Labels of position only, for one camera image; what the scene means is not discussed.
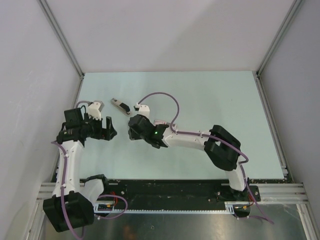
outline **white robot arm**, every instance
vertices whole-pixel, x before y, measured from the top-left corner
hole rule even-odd
[[[128,123],[131,140],[144,139],[155,148],[185,147],[205,151],[215,166],[225,170],[233,190],[240,192],[245,190],[246,185],[239,166],[242,156],[223,143],[210,138],[218,136],[240,149],[240,142],[222,126],[214,125],[211,130],[203,132],[172,130],[166,124],[153,125],[149,120],[150,109],[147,105],[136,104],[134,108],[138,110],[138,114],[131,117]]]
[[[81,108],[64,111],[65,122],[53,142],[60,151],[56,184],[52,198],[43,201],[43,210],[57,232],[69,229],[67,221],[73,228],[92,224],[93,205],[108,185],[106,177],[101,174],[87,178],[84,188],[80,189],[79,178],[86,139],[110,141],[117,135],[111,117],[106,117],[106,128],[103,128],[103,107],[103,102],[94,101],[89,103],[84,115]]]

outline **small object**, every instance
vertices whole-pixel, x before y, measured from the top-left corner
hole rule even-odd
[[[88,112],[89,117],[93,118],[95,120],[101,120],[102,119],[101,111],[104,108],[104,106],[105,106],[105,104],[102,101],[95,100],[87,108],[87,112]]]
[[[127,104],[125,104],[115,98],[111,99],[111,103],[112,103],[112,105],[117,107],[122,113],[124,113],[126,116],[130,116],[132,114],[132,111],[130,110],[130,107]]]

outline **wire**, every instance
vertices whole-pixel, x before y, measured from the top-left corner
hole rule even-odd
[[[170,129],[172,132],[176,133],[176,134],[184,134],[184,135],[191,135],[191,136],[199,136],[199,137],[207,137],[207,138],[211,138],[211,139],[214,139],[218,142],[221,142],[222,144],[228,146],[229,148],[231,148],[232,150],[236,151],[239,155],[241,155],[245,160],[244,161],[240,161],[239,162],[239,167],[241,169],[241,172],[242,172],[242,176],[243,176],[243,181],[244,181],[244,184],[245,184],[245,187],[246,189],[248,190],[249,192],[249,195],[251,195],[252,197],[252,200],[253,202],[255,203],[255,205],[257,206],[257,208],[259,209],[260,213],[264,216],[249,216],[249,217],[245,217],[246,219],[248,218],[252,218],[252,219],[263,219],[263,220],[266,220],[268,221],[269,223],[271,224],[275,224],[266,214],[265,212],[261,209],[261,207],[259,206],[258,202],[256,201],[250,187],[249,187],[249,184],[247,183],[247,177],[246,177],[246,173],[245,173],[245,169],[244,167],[242,166],[242,164],[245,164],[247,162],[249,162],[249,158],[242,152],[240,151],[239,149],[237,149],[236,147],[232,146],[230,143],[226,142],[225,140],[217,137],[217,136],[214,136],[214,135],[208,135],[208,134],[202,134],[201,132],[189,132],[189,131],[178,131],[178,130],[175,130],[173,128],[173,124],[175,123],[175,120],[178,118],[179,116],[179,113],[180,113],[180,106],[179,106],[179,103],[177,101],[177,99],[172,96],[171,94],[169,93],[166,93],[166,92],[161,92],[161,91],[158,91],[158,92],[153,92],[153,93],[150,93],[148,94],[147,96],[143,97],[139,102],[138,104],[141,104],[145,99],[147,99],[148,97],[150,96],[153,96],[153,95],[166,95],[170,98],[172,98],[176,104],[176,107],[177,107],[177,111],[176,111],[176,114],[173,118],[173,120],[171,121],[170,123]]]
[[[113,207],[115,207],[117,204],[118,204],[118,198],[117,197],[114,197],[113,198],[113,201],[114,201],[114,204],[113,204]]]
[[[82,109],[82,108],[84,108],[84,113],[87,113],[87,108],[86,108],[86,106],[85,106],[85,105],[82,105],[82,106],[80,107],[80,109]]]
[[[98,199],[100,199],[100,198],[106,198],[106,197],[112,197],[112,198],[121,199],[121,200],[124,201],[124,203],[125,203],[125,208],[124,208],[124,210],[122,210],[122,212],[120,212],[120,213],[119,213],[118,215],[116,215],[116,216],[111,216],[111,217],[107,217],[107,216],[96,216],[96,217],[98,217],[99,219],[116,219],[116,218],[120,217],[122,214],[124,214],[124,213],[127,211],[127,209],[128,209],[128,202],[127,202],[127,200],[126,200],[124,197],[118,196],[118,195],[112,195],[112,194],[104,194],[104,195],[100,195],[100,196],[98,197]]]
[[[68,226],[70,232],[72,233],[72,235],[77,239],[77,240],[83,240],[84,236],[85,236],[85,228],[82,228],[82,234],[81,236],[78,236],[77,233],[75,232],[74,228],[71,225],[71,222],[69,220],[68,214],[67,214],[67,209],[66,209],[66,203],[65,203],[65,187],[64,184],[66,183],[66,172],[67,172],[67,161],[68,161],[68,157],[67,157],[67,151],[65,150],[65,148],[60,145],[59,143],[57,143],[56,141],[51,142],[54,145],[57,145],[63,155],[64,155],[64,163],[63,163],[63,172],[62,172],[62,179],[61,179],[61,207],[62,207],[62,213],[66,222],[66,225]]]
[[[250,205],[249,205],[249,207],[251,207],[251,206],[255,203],[255,201],[252,199],[252,197],[251,197],[250,194],[249,194],[249,199],[250,199]]]

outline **light blue table surface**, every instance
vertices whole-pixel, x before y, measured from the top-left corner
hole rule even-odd
[[[221,125],[241,142],[249,157],[251,179],[282,179],[283,172],[256,83],[250,71],[86,73],[78,100],[101,100],[102,115],[112,117],[118,132],[111,141],[88,139],[80,177],[105,174],[109,179],[225,179],[204,151],[184,147],[156,149],[131,141],[129,118],[111,105],[112,98],[133,105],[152,92],[172,94],[180,104],[179,130],[204,131]],[[171,121],[176,104],[164,95],[144,102],[150,120]]]

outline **white wall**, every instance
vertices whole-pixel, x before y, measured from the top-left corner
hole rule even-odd
[[[0,32],[0,240],[19,240],[80,78],[36,0],[1,1]]]
[[[257,70],[293,0],[48,0],[84,72]]]
[[[287,161],[320,225],[320,1],[306,0],[262,74]]]

